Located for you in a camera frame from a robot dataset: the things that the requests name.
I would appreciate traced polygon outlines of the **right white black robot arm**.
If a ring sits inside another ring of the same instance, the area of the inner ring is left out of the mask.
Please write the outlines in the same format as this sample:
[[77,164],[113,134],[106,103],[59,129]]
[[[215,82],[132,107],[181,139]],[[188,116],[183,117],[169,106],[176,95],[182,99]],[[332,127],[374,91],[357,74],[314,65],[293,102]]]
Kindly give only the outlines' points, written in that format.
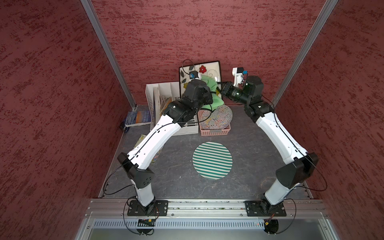
[[265,132],[285,163],[276,170],[277,179],[259,204],[261,212],[269,215],[294,188],[301,186],[313,174],[319,159],[315,153],[308,153],[281,124],[275,107],[263,96],[263,89],[262,80],[250,76],[242,88],[231,82],[222,83],[220,93],[244,106],[247,116]]

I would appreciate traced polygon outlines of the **green striped round plate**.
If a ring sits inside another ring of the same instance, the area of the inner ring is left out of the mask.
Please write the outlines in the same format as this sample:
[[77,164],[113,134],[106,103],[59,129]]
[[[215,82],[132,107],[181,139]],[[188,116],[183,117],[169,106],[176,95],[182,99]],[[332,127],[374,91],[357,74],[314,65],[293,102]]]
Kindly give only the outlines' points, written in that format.
[[210,180],[226,177],[233,167],[233,157],[222,144],[205,142],[193,152],[192,164],[199,175]]

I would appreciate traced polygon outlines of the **green microfiber cloth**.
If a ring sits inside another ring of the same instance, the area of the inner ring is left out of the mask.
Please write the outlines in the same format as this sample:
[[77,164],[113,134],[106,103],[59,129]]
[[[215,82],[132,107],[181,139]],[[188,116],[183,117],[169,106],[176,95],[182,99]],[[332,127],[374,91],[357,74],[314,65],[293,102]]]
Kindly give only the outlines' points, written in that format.
[[213,99],[212,104],[203,105],[202,109],[214,111],[218,107],[224,105],[224,101],[217,94],[218,84],[215,81],[215,79],[213,79],[209,76],[201,75],[201,80],[204,81],[207,84],[207,86],[210,88],[210,92],[212,94],[212,99]]

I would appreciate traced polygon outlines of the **square floral plate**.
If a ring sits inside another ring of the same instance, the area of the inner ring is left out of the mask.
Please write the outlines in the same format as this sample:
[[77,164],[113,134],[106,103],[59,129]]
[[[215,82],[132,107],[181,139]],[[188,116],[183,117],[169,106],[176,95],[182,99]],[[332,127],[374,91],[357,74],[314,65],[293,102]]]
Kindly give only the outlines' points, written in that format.
[[[199,63],[195,64],[197,67],[197,70],[201,75],[209,76],[213,79],[215,79],[216,82],[221,82],[222,75],[221,75],[221,64],[220,61],[214,61],[214,62],[206,62],[206,63]],[[180,82],[180,95],[182,95],[186,88],[187,84],[190,82],[190,78],[188,75],[183,74],[182,72],[182,66],[179,67],[179,82]]]

